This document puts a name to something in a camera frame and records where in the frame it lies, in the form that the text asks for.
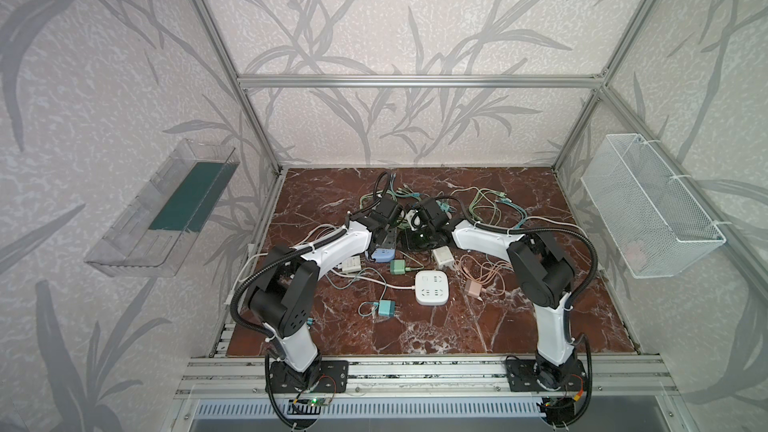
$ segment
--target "transparent plastic bin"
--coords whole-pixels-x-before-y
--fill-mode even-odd
[[[607,135],[581,181],[636,278],[679,274],[725,243],[680,177],[639,134]]]
[[[173,277],[239,164],[232,146],[183,139],[85,262],[111,277]]]

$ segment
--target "green mat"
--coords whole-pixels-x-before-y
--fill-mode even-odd
[[[237,166],[223,162],[195,164],[149,229],[201,231]]]

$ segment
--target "mesh basket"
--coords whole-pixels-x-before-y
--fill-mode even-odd
[[[608,135],[581,181],[636,278],[679,274],[725,237],[639,134]]]

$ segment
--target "wall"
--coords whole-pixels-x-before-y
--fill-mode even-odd
[[[768,0],[662,0],[611,86],[766,257]],[[768,423],[768,308],[722,251],[673,278],[624,266],[580,177],[606,133],[598,108],[559,177],[596,241],[634,339],[659,352],[701,430]]]
[[[639,1],[207,0],[240,74],[600,73]],[[547,166],[587,91],[493,94],[278,89],[251,100],[287,164]]]
[[[273,181],[187,0],[2,0],[0,430],[156,430]],[[241,164],[174,278],[83,263],[178,141]]]

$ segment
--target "white power strip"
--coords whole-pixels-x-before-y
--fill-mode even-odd
[[[416,301],[421,305],[444,305],[448,301],[448,276],[441,271],[416,274]]]

